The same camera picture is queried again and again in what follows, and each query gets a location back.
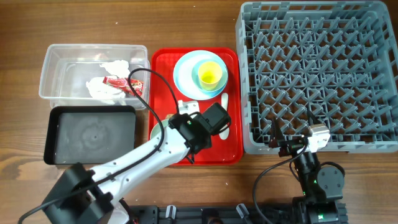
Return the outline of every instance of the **gray crate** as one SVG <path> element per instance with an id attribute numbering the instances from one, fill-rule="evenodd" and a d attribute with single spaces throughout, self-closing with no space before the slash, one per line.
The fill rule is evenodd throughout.
<path id="1" fill-rule="evenodd" d="M 272 117 L 292 139 L 307 110 L 331 131 L 324 151 L 398 150 L 398 50 L 384 3 L 246 2 L 235 29 L 247 153 L 276 154 Z"/>

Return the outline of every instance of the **candy wrapper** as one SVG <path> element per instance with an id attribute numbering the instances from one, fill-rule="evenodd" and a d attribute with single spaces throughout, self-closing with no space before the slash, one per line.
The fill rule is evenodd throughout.
<path id="1" fill-rule="evenodd" d="M 103 83 L 113 86 L 119 90 L 122 90 L 125 93 L 128 93 L 132 96 L 135 94 L 131 91 L 129 84 L 127 82 L 127 78 L 112 78 L 112 77 L 105 77 Z M 142 95 L 142 87 L 144 82 L 140 80 L 131 79 L 131 85 L 134 90 L 138 93 L 139 96 Z"/>

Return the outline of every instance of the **white utensil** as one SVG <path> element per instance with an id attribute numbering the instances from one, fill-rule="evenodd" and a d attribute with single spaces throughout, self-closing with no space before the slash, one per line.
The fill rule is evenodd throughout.
<path id="1" fill-rule="evenodd" d="M 221 95 L 221 106 L 222 106 L 225 110 L 227 110 L 227 108 L 228 108 L 228 94 L 227 94 L 227 93 L 223 93 L 223 94 Z M 222 140 L 225 140 L 226 138 L 228 138 L 228 135 L 229 135 L 229 128 L 227 128 L 225 131 L 223 131 L 222 133 L 220 133 L 220 138 L 221 138 Z"/>

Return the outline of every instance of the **wooden table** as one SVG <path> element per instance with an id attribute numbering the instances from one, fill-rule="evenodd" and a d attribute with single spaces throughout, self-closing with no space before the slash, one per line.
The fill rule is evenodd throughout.
<path id="1" fill-rule="evenodd" d="M 151 56 L 162 47 L 230 47 L 243 1 L 0 4 L 0 223 L 15 223 L 47 195 L 62 170 L 43 162 L 50 112 L 38 96 L 47 47 L 58 43 L 142 44 Z M 397 4 L 389 1 L 398 30 Z M 138 143 L 147 139 L 139 112 Z M 398 222 L 398 153 L 320 153 L 346 169 L 343 202 L 350 223 Z M 252 203 L 252 185 L 278 156 L 244 155 L 228 167 L 169 167 L 126 196 L 130 205 L 236 205 Z M 261 180 L 258 200 L 290 202 L 301 188 L 287 166 Z M 39 212 L 26 223 L 47 223 Z"/>

